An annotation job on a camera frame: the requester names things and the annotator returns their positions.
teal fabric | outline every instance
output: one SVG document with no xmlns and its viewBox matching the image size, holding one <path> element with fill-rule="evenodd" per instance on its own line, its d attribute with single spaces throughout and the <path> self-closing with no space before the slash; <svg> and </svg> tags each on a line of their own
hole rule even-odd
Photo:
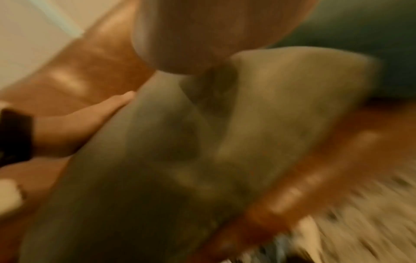
<svg viewBox="0 0 416 263">
<path fill-rule="evenodd" d="M 415 0 L 321 0 L 272 48 L 317 46 L 374 56 L 384 62 L 376 97 L 416 97 L 415 14 Z"/>
</svg>

black wristband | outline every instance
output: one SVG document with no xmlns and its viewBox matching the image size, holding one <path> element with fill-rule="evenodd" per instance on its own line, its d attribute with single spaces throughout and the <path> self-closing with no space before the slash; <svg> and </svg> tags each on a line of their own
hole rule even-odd
<svg viewBox="0 0 416 263">
<path fill-rule="evenodd" d="M 32 116 L 3 109 L 0 113 L 0 167 L 32 158 Z"/>
</svg>

hand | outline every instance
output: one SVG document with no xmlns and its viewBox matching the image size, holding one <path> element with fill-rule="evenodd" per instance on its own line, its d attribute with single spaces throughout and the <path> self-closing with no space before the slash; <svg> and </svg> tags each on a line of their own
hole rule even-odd
<svg viewBox="0 0 416 263">
<path fill-rule="evenodd" d="M 34 119 L 33 150 L 35 156 L 64 157 L 81 148 L 111 116 L 133 100 L 134 91 L 59 117 Z"/>
</svg>

wall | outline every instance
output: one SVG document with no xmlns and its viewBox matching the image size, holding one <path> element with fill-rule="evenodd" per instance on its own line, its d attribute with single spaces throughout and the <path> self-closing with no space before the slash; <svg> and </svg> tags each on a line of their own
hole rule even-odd
<svg viewBox="0 0 416 263">
<path fill-rule="evenodd" d="M 0 87 L 30 74 L 119 0 L 0 0 Z"/>
</svg>

gray fabric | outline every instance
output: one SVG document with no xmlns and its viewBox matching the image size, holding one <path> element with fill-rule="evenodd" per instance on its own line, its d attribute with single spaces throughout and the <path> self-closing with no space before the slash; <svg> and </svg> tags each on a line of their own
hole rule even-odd
<svg viewBox="0 0 416 263">
<path fill-rule="evenodd" d="M 310 17 L 273 47 L 316 46 L 385 63 L 378 97 L 416 96 L 415 0 L 321 0 Z"/>
<path fill-rule="evenodd" d="M 349 52 L 244 52 L 156 73 L 71 160 L 22 263 L 177 263 L 239 215 L 374 84 Z"/>
</svg>

